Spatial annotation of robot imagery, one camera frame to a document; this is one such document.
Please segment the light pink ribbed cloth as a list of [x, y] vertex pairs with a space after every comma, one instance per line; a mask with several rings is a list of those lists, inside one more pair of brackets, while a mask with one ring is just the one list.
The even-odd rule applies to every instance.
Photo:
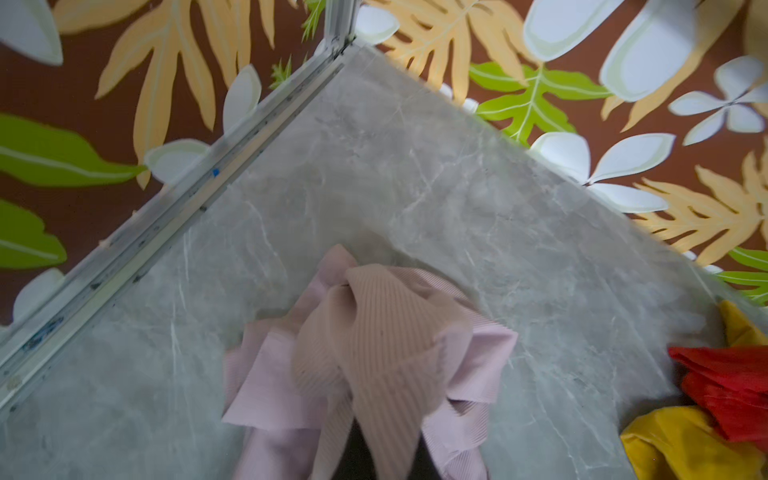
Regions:
[[238, 479], [486, 479], [480, 448], [517, 334], [451, 282], [329, 250], [282, 317], [225, 359]]

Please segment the yellow cloth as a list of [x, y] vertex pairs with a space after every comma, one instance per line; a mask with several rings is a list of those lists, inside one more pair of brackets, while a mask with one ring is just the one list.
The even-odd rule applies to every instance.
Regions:
[[[734, 303], [721, 302], [719, 312], [727, 343], [724, 348], [767, 348], [766, 334]], [[767, 450], [763, 452], [749, 442], [726, 440], [717, 431], [714, 418], [692, 402], [690, 406], [665, 407], [640, 416], [621, 433], [620, 439], [636, 477], [766, 478]]]

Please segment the red cloth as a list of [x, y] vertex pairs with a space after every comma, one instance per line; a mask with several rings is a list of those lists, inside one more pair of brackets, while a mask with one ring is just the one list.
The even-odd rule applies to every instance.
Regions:
[[687, 369], [681, 388], [715, 420], [728, 441], [749, 442], [767, 450], [767, 348], [668, 349]]

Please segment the aluminium frame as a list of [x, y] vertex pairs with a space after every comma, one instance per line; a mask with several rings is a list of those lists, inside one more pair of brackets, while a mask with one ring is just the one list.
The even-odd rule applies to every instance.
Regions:
[[238, 121], [178, 182], [141, 208], [105, 245], [65, 276], [45, 276], [28, 317], [1, 343], [1, 416], [7, 418], [44, 380], [62, 348], [127, 286], [138, 282], [170, 242], [293, 121], [338, 73], [351, 44], [357, 1], [329, 1], [319, 53], [255, 112]]

